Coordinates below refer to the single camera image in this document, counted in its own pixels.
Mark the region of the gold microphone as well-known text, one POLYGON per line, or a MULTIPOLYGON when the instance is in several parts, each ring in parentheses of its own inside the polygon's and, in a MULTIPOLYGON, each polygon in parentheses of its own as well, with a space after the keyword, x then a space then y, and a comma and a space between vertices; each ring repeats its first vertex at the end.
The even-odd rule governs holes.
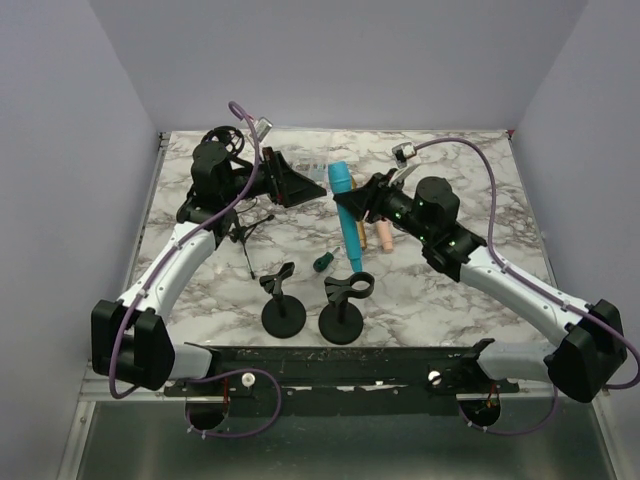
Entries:
MULTIPOLYGON (((355 178, 353 176, 351 176, 350 179, 351 179, 351 187, 352 187, 353 190, 355 190, 357 188, 357 182, 356 182, 356 180, 355 180, 355 178)), ((368 242, 367 242, 367 236, 366 236, 366 231, 365 231, 365 227, 364 227, 363 221, 362 220, 358 220, 356 222, 356 227, 357 227, 357 231, 358 231, 360 247, 361 247, 361 250, 364 251, 364 250, 367 249, 368 242)))

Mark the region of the blue microphone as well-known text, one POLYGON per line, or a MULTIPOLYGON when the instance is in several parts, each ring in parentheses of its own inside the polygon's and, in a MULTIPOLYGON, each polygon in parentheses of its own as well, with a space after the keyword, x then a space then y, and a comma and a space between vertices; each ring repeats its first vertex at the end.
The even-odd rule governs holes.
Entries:
MULTIPOLYGON (((328 180, 334 201, 337 195, 349 192, 352 189, 349 168, 344 161, 331 163, 328 166, 328 180)), ((336 204, 341 231, 344 239, 346 255, 354 273, 362 272, 362 249, 358 234, 356 220, 342 206, 336 204)))

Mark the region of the pink microphone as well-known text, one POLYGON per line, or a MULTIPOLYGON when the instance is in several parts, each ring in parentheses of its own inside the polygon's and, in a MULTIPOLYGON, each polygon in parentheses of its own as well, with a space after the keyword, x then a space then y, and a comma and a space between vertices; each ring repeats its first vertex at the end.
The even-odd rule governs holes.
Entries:
POLYGON ((390 222, 384 217, 377 217, 375 220, 372 220, 370 219, 369 213, 365 214, 363 220, 368 224, 375 225, 381 250, 384 253, 391 253, 394 250, 394 244, 390 222))

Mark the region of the black tripod mic stand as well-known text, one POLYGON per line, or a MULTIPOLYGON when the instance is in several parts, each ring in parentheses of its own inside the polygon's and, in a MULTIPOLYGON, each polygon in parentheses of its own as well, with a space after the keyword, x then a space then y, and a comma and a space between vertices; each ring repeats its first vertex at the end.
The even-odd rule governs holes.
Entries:
MULTIPOLYGON (((245 137, 243 133, 236 127, 223 125, 209 130, 201 139, 202 143, 208 143, 212 141, 218 141, 222 143, 230 154, 230 161, 240 166, 240 169, 251 170, 253 165, 240 157, 240 154, 244 150, 245 137)), ((249 237, 253 234, 258 226, 274 219, 273 214, 269 214, 266 217, 255 221, 251 224, 243 224, 240 216, 253 209, 258 203, 258 199, 254 198, 253 203, 247 208, 238 210, 236 209, 236 218, 234 220, 234 226, 229 232, 229 239, 233 243, 240 243, 247 262, 249 274, 252 280, 256 279, 256 274, 252 267, 249 254, 246 248, 246 243, 249 237)))

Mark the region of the black round-base mic stand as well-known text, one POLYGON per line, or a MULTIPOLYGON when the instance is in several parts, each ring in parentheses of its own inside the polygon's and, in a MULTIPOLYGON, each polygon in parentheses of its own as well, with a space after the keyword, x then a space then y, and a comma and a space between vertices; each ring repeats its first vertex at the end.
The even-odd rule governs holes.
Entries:
POLYGON ((327 305, 320 313, 318 326, 325 340, 348 345, 358 339, 364 328, 364 317, 350 300, 368 298, 374 286, 375 279, 367 272, 356 272, 345 279, 324 279, 327 305))

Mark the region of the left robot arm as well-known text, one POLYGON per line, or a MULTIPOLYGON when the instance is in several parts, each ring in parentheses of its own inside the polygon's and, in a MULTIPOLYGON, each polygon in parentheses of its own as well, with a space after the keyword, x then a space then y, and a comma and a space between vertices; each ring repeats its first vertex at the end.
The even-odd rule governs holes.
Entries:
POLYGON ((211 349, 177 345, 165 320, 196 270, 238 226, 236 204, 266 195, 288 208, 326 195, 326 190, 294 171, 279 151, 265 147, 250 164, 218 139, 193 151, 193 184, 176 214, 169 241, 139 280, 115 301, 101 300, 91 312, 91 354, 95 373, 109 380, 157 390, 169 380, 187 379, 201 395, 222 380, 211 349))

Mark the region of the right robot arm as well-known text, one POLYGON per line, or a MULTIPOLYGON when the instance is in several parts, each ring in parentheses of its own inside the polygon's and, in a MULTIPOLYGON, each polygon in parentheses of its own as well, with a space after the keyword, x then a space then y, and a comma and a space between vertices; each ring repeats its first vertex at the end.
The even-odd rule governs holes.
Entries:
POLYGON ((376 173, 334 200, 356 220, 386 219, 416 238, 432 269, 491 296, 546 339, 485 342, 461 365, 462 384, 480 392, 495 380, 547 382, 582 403, 606 388, 627 358, 618 309, 605 300, 590 305, 564 294, 498 255, 458 222, 460 200, 447 180, 425 177, 408 196, 396 175, 376 173))

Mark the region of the clear screw organizer box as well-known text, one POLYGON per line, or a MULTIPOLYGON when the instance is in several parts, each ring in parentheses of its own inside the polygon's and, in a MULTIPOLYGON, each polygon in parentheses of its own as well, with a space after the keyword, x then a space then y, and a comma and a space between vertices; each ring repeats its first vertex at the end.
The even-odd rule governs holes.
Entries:
POLYGON ((292 141, 288 159, 296 172, 325 185, 331 143, 330 132, 299 132, 292 141))

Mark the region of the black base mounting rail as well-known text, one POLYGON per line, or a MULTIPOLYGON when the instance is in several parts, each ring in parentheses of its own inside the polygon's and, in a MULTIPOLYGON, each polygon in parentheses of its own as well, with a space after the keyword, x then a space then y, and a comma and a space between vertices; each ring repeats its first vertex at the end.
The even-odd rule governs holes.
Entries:
POLYGON ((178 380, 164 390, 204 416, 454 416, 461 400, 501 399, 514 381, 491 380, 473 347, 215 347, 225 379, 178 380))

